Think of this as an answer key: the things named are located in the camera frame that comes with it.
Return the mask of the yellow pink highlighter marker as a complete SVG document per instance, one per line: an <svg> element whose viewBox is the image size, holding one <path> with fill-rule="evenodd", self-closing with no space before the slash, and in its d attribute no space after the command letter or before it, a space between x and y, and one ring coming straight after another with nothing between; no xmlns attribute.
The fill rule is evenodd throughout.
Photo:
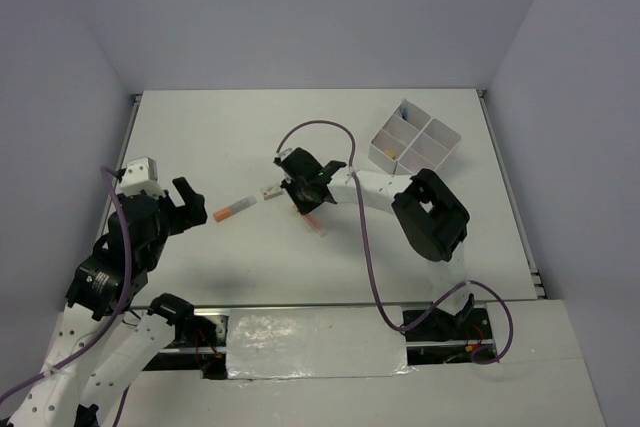
<svg viewBox="0 0 640 427"><path fill-rule="evenodd" d="M324 237L326 235L326 229L313 214L303 214L298 208L295 208L295 211L298 216L306 223L306 225L318 236Z"/></svg>

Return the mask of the orange grey highlighter marker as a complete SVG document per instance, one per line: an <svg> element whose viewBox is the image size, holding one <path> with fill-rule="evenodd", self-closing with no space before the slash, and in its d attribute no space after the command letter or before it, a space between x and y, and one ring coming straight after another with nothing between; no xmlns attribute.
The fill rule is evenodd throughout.
<svg viewBox="0 0 640 427"><path fill-rule="evenodd" d="M213 214L213 218L216 222L221 222L223 220L228 219L229 217L236 215L237 213L255 205L257 203L257 199L254 196L247 196L243 199L240 199L222 209L219 209Z"/></svg>

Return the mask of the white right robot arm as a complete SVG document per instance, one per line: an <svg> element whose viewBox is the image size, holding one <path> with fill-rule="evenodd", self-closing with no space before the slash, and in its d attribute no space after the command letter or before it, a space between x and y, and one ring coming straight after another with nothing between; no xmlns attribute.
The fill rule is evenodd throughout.
<svg viewBox="0 0 640 427"><path fill-rule="evenodd" d="M281 187L302 215L325 203L357 206L367 276L374 303L383 321L398 333L407 333L464 287L459 283L408 325L396 325L387 315L378 291L366 223L366 209L393 215L410 247L430 262L449 262L457 247L466 239L470 215L459 199L430 169L414 175L391 175L358 170L352 165L332 160L321 165L302 148L277 152L274 164L285 178Z"/></svg>

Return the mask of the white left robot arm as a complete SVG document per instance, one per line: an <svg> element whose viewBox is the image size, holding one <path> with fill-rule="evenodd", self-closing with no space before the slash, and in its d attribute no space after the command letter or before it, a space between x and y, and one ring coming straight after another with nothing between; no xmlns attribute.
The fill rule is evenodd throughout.
<svg viewBox="0 0 640 427"><path fill-rule="evenodd" d="M74 273L40 372L2 394L26 394L4 426L100 426L111 410L123 409L129 387L160 350L196 335L193 305L164 293L106 353L168 238L204 224L207 213L203 195L183 177L173 181L180 206L167 193L116 193L113 182L122 174L105 171L103 178L115 207L108 231Z"/></svg>

